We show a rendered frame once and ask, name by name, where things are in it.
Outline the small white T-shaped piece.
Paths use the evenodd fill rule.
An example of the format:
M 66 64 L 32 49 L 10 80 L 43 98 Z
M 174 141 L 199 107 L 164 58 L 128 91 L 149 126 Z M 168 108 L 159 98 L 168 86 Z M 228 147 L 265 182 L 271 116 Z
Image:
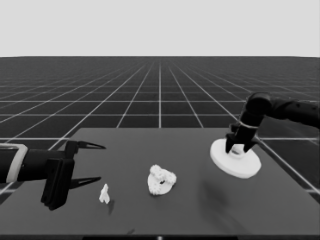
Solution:
M 107 184 L 105 184 L 103 186 L 102 190 L 100 191 L 99 201 L 101 203 L 106 203 L 106 204 L 108 204 L 110 202 L 110 196 L 108 194 L 108 185 Z

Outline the white round carrier with pins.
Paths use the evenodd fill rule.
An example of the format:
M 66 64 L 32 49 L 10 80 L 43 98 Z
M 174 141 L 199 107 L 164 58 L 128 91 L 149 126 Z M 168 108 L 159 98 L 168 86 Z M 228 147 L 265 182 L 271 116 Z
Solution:
M 170 172 L 166 169 L 163 169 L 161 170 L 161 173 L 167 173 L 167 172 Z M 167 194 L 174 185 L 171 185 L 169 184 L 167 181 L 164 183 L 164 184 L 160 184 L 156 178 L 156 176 L 152 175 L 151 173 L 149 173 L 149 176 L 147 178 L 147 184 L 148 184 L 148 188 L 149 188 L 149 185 L 152 184 L 152 183 L 158 183 L 160 186 L 161 186 L 161 194 L 160 195 L 164 195 L 164 194 Z

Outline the large thick white disc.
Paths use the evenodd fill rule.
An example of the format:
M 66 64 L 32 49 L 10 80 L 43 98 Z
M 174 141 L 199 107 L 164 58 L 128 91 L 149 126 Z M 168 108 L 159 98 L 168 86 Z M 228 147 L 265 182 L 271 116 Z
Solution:
M 240 179 L 249 179 L 260 171 L 262 163 L 253 150 L 245 152 L 243 144 L 234 144 L 229 152 L 225 147 L 225 139 L 215 140 L 210 147 L 210 157 L 219 169 Z

